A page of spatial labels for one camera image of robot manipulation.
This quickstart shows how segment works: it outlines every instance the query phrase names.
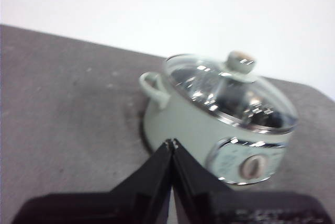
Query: gray table surface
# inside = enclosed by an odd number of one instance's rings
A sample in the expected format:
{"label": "gray table surface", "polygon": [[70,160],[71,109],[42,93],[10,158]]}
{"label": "gray table surface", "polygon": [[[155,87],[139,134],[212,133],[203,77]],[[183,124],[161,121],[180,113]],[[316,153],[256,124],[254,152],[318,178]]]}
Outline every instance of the gray table surface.
{"label": "gray table surface", "polygon": [[[9,26],[1,51],[1,223],[34,196],[108,191],[149,157],[137,80],[160,71],[162,58]],[[313,195],[335,219],[335,104],[309,86],[270,81],[300,122],[277,173],[250,190]]]}

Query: temperature knob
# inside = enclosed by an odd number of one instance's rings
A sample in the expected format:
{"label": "temperature knob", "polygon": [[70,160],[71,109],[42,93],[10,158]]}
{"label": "temperature knob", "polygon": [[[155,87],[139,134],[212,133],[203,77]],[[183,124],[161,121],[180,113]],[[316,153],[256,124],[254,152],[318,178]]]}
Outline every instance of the temperature knob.
{"label": "temperature knob", "polygon": [[254,155],[247,158],[240,167],[241,177],[247,180],[259,178],[264,174],[267,158],[264,155]]}

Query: stainless steel rim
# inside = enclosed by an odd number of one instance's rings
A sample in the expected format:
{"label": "stainless steel rim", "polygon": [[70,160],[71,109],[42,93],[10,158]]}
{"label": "stainless steel rim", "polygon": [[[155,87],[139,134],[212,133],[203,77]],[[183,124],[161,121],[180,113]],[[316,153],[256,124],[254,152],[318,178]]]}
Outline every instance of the stainless steel rim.
{"label": "stainless steel rim", "polygon": [[[173,56],[167,58],[166,62],[171,58],[178,57],[178,56],[181,56],[181,55],[192,55],[192,54],[173,55]],[[217,120],[219,120],[219,121],[221,121],[225,124],[228,124],[228,125],[233,126],[233,127],[239,127],[239,128],[242,128],[242,129],[246,129],[246,130],[250,130],[250,131],[253,131],[253,132],[261,133],[261,134],[274,134],[274,135],[287,134],[287,133],[293,131],[294,128],[297,126],[297,123],[295,123],[294,125],[292,125],[290,127],[286,127],[286,128],[274,128],[274,127],[260,126],[260,125],[255,125],[255,124],[245,125],[245,124],[243,124],[241,119],[235,118],[235,117],[233,117],[231,115],[228,115],[226,113],[223,113],[221,111],[220,112],[210,111],[210,110],[207,109],[206,106],[204,106],[204,105],[202,105],[198,102],[192,101],[190,99],[190,97],[187,94],[185,94],[185,92],[177,86],[178,83],[176,82],[176,80],[174,78],[172,78],[170,75],[168,75],[168,72],[166,70],[166,65],[164,65],[163,71],[164,71],[163,72],[164,77],[171,83],[171,86],[182,97],[184,97],[188,102],[190,102],[191,104],[193,104],[197,108],[201,109],[202,111],[204,111],[207,114],[215,117]]]}

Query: lid knob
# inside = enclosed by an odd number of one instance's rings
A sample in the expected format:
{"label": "lid knob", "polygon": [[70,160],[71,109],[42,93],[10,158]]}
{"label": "lid knob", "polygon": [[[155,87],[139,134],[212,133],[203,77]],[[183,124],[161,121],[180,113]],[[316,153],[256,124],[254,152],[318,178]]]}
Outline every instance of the lid knob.
{"label": "lid knob", "polygon": [[255,59],[251,56],[240,51],[232,51],[228,55],[226,65],[232,71],[248,74],[254,68],[255,63]]}

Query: mint green slow cooker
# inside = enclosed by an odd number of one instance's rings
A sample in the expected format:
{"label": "mint green slow cooker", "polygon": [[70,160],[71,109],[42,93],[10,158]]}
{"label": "mint green slow cooker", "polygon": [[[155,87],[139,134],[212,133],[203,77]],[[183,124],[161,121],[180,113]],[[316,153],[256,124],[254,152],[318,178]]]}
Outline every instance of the mint green slow cooker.
{"label": "mint green slow cooker", "polygon": [[234,185],[264,181],[275,173],[297,112],[272,84],[252,74],[255,60],[231,52],[226,61],[195,54],[168,58],[163,73],[139,83],[150,98],[143,127],[156,150],[177,138],[219,180]]}

